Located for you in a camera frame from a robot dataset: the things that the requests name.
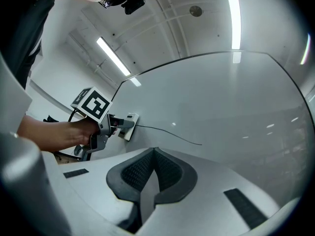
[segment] ceiling light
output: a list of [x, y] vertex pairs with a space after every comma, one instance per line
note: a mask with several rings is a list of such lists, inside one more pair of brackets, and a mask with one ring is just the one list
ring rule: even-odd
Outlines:
[[242, 53], [241, 52], [235, 52], [233, 53], [233, 64], [238, 64], [241, 62], [241, 56]]
[[241, 46], [241, 9], [238, 0], [228, 0], [232, 18], [232, 49], [240, 49]]
[[309, 54], [310, 42], [311, 42], [311, 36], [310, 36], [310, 34], [307, 34], [307, 44], [306, 44], [305, 52], [304, 52], [304, 55], [303, 55], [303, 58], [302, 58], [302, 61], [301, 61], [301, 65], [304, 65], [304, 63], [305, 63], [305, 61], [307, 59], [307, 56]]
[[309, 100], [309, 102], [311, 102], [311, 101], [314, 99], [314, 97], [315, 97], [315, 94], [314, 94], [313, 97]]
[[141, 86], [141, 83], [136, 78], [131, 78], [130, 80], [136, 85], [136, 87]]
[[109, 45], [105, 42], [105, 40], [102, 37], [100, 37], [97, 40], [97, 44], [103, 49], [103, 51], [109, 56], [109, 58], [123, 72], [125, 76], [131, 74], [130, 71], [125, 67], [125, 65], [121, 62], [118, 56], [114, 53], [114, 51], [109, 47]]

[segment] white ceiling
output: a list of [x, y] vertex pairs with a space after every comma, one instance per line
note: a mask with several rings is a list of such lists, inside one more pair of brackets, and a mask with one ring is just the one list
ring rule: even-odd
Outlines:
[[[310, 54], [308, 62], [300, 65], [307, 31], [286, 0], [239, 1], [241, 50], [269, 53], [301, 86], [314, 58]], [[129, 76], [124, 76], [96, 44], [100, 36], [116, 51], [131, 76], [180, 58], [231, 50], [228, 0], [146, 0], [131, 15], [120, 6], [105, 9], [98, 3], [75, 2], [70, 6], [72, 23], [63, 29], [66, 35], [70, 32], [67, 42], [114, 88]], [[202, 8], [200, 17], [190, 15], [193, 5]]]

